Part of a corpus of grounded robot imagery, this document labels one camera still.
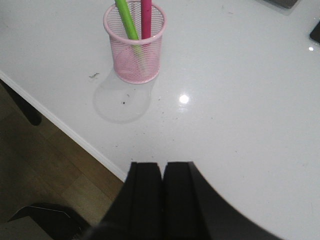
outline white desk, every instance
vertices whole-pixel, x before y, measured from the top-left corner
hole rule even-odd
[[[112,0],[0,0],[0,78],[122,180],[131,161],[194,161],[262,227],[320,239],[320,2],[155,2],[168,26],[150,83],[113,72]]]

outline green pen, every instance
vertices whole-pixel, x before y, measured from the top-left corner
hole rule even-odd
[[[137,30],[134,21],[132,20],[127,1],[115,0],[115,4],[119,10],[119,14],[128,38],[131,40],[139,40]]]

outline black object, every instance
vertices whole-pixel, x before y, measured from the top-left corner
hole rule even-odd
[[[9,222],[26,216],[30,216],[54,240],[78,239],[90,227],[72,208],[50,203],[23,207]]]
[[[109,211],[84,240],[279,240],[229,205],[193,162],[131,163]]]
[[[0,84],[4,87],[10,97],[13,99],[15,104],[22,111],[24,116],[28,121],[34,125],[38,126],[42,121],[42,115],[38,110],[36,110],[30,103],[24,100],[18,93],[16,93],[12,88],[10,88],[3,80],[0,79]]]
[[[279,4],[282,7],[285,7],[287,9],[292,8],[298,0],[272,0],[276,4]]]
[[[320,22],[318,22],[318,24],[310,33],[310,38],[320,43]]]
[[[162,181],[156,163],[131,163],[126,181],[86,240],[161,240]]]
[[[210,240],[187,162],[169,162],[164,177],[165,239]]]

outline chair leg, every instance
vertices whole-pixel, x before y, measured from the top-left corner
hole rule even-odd
[[[19,107],[19,109],[22,111],[22,113],[28,119],[28,121],[32,125],[38,126],[42,121],[41,113],[38,112],[38,110],[36,110],[30,103],[24,100],[18,93],[16,93],[1,79],[0,79],[0,84],[4,87],[4,89],[10,95],[12,100]]]

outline pink mesh pen holder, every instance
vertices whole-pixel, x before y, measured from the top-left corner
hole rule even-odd
[[[105,12],[103,25],[109,34],[113,67],[118,77],[127,83],[144,84],[159,73],[162,35],[167,19],[163,10],[152,4],[151,37],[141,39],[141,3],[139,0],[128,1],[128,7],[139,40],[128,39],[115,4]]]

